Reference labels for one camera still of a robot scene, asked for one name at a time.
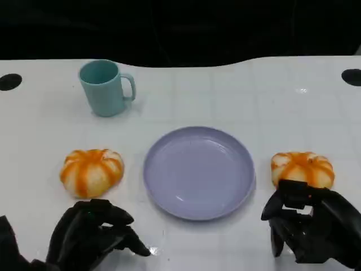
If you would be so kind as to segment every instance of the mini pumpkin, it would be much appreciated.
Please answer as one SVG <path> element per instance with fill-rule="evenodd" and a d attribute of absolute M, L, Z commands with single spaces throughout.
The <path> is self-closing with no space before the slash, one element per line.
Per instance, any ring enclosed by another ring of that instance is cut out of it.
<path fill-rule="evenodd" d="M 312 187 L 331 188 L 333 167 L 325 156 L 313 152 L 281 152 L 272 157 L 272 182 L 282 179 L 307 182 Z"/>
<path fill-rule="evenodd" d="M 75 150 L 65 159 L 60 172 L 64 187 L 77 198 L 101 196 L 124 174 L 120 155 L 111 150 Z"/>

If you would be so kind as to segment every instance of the table surface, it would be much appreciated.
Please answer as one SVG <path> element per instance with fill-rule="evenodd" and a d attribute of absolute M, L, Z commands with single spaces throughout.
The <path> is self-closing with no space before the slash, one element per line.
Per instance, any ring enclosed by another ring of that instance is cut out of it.
<path fill-rule="evenodd" d="M 280 151 L 327 156 L 334 189 L 361 210 L 361 88 L 341 78 L 343 70 L 361 66 L 360 57 L 261 58 L 212 68 L 119 64 L 134 76 L 138 96 L 112 118 L 91 113 L 77 79 L 86 62 L 0 62 L 0 76 L 23 77 L 18 88 L 0 92 L 0 214 L 8 217 L 27 259 L 45 258 L 56 223 L 76 202 L 59 181 L 65 156 L 74 149 L 110 148 L 122 154 L 125 176 L 103 198 L 134 216 L 134 229 L 156 255 L 114 252 L 97 271 L 346 270 L 335 261 L 297 265 L 287 249 L 275 260 L 268 223 L 260 216 L 274 192 L 270 159 Z M 124 86 L 129 93 L 126 81 Z M 182 221 L 147 196 L 147 151 L 165 133 L 189 125 L 228 132 L 252 154 L 256 190 L 229 217 Z"/>

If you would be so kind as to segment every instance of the plate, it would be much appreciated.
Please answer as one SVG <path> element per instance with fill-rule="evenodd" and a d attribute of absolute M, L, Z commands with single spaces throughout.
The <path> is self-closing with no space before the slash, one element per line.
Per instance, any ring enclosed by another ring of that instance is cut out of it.
<path fill-rule="evenodd" d="M 188 220 L 231 213 L 256 182 L 246 147 L 208 127 L 186 127 L 160 138 L 146 156 L 143 178 L 158 206 Z"/>

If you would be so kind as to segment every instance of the mug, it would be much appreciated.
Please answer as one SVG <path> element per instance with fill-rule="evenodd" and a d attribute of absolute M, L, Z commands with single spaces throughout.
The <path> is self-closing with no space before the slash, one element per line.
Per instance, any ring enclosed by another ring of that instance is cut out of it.
<path fill-rule="evenodd" d="M 118 65 L 110 60 L 94 60 L 79 71 L 79 80 L 93 112 L 111 117 L 125 109 L 126 101 L 135 99 L 135 82 L 132 75 L 120 73 Z M 131 97 L 124 97 L 121 78 L 127 78 Z"/>

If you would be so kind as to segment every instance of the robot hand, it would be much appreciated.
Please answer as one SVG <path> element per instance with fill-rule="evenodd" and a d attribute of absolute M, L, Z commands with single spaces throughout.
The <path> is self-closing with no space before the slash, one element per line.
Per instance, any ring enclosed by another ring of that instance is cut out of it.
<path fill-rule="evenodd" d="M 19 271 L 91 271 L 114 249 L 129 248 L 135 254 L 149 256 L 150 251 L 129 226 L 133 221 L 126 211 L 107 200 L 78 202 L 57 224 L 46 263 L 30 264 L 19 254 L 10 224 L 0 217 L 0 266 Z"/>
<path fill-rule="evenodd" d="M 308 215 L 295 210 L 305 206 L 312 206 Z M 275 257 L 280 256 L 286 243 L 297 263 L 324 263 L 334 258 L 361 270 L 361 214 L 339 193 L 305 182 L 281 180 L 261 220 L 270 223 Z"/>

